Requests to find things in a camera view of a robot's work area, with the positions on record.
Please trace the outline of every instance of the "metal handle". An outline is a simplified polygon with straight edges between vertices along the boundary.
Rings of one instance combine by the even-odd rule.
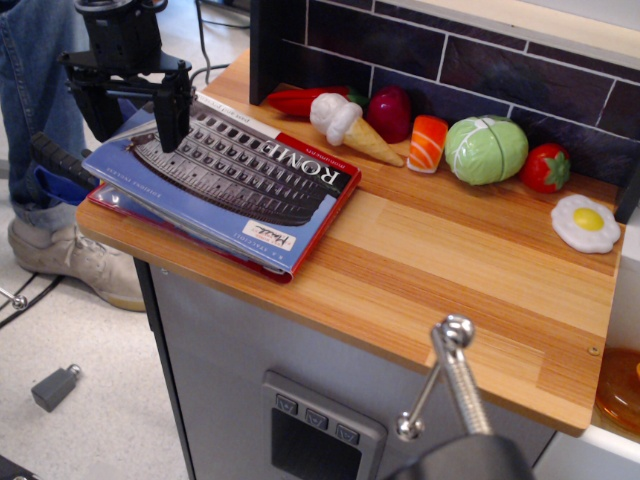
[[[24,310],[29,305],[29,301],[23,295],[13,295],[2,287],[0,287],[0,293],[11,300],[11,304],[16,310]]]
[[[475,328],[463,315],[448,315],[431,331],[431,341],[438,357],[427,376],[425,385],[410,412],[404,412],[396,422],[396,432],[400,439],[411,441],[418,438],[425,425],[420,413],[433,390],[436,380],[442,374],[453,395],[458,414],[468,434],[492,433],[480,394],[463,350],[473,341]]]

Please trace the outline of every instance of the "orange object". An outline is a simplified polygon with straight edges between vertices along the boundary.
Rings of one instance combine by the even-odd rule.
[[[449,125],[441,118],[418,115],[413,122],[407,167],[420,173],[438,169]]]
[[[605,348],[596,405],[613,422],[640,433],[640,352]]]

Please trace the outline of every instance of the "blue book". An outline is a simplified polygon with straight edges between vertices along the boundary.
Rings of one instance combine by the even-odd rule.
[[[89,200],[171,226],[281,282],[361,179],[355,166],[203,94],[175,152],[162,151],[149,122],[101,145],[83,166],[109,186]]]

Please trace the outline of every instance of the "leg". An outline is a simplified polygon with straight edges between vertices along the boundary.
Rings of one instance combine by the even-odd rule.
[[[69,275],[109,303],[142,311],[133,259],[82,236],[75,207],[50,198],[34,177],[29,144],[44,132],[72,155],[85,146],[83,119],[57,57],[86,50],[73,0],[0,0],[0,101],[9,140],[9,243],[26,270]]]
[[[9,190],[16,216],[51,231],[74,221],[74,209],[58,205],[33,177],[31,136],[42,131],[68,152],[84,148],[82,115],[65,86],[56,58],[81,49],[82,18],[72,0],[20,0],[0,15],[0,101],[9,140]]]

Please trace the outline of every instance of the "gray floor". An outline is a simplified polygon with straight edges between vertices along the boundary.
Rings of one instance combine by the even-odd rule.
[[[203,6],[203,16],[248,22],[209,6]],[[193,1],[170,0],[158,20],[164,50],[191,61],[194,70],[204,66]],[[206,26],[205,31],[212,64],[229,63],[249,46],[248,30]],[[196,86],[204,86],[204,75]],[[6,152],[2,132],[0,159]],[[6,243],[12,216],[2,179],[0,286],[15,291],[30,274],[16,265]],[[25,295],[34,298],[50,281],[38,277]],[[12,313],[11,306],[4,307],[0,321]],[[35,404],[31,388],[72,363],[83,370],[77,386],[47,413]],[[0,425],[0,455],[42,480],[187,478],[146,316],[111,307],[74,279],[65,279],[0,330]]]

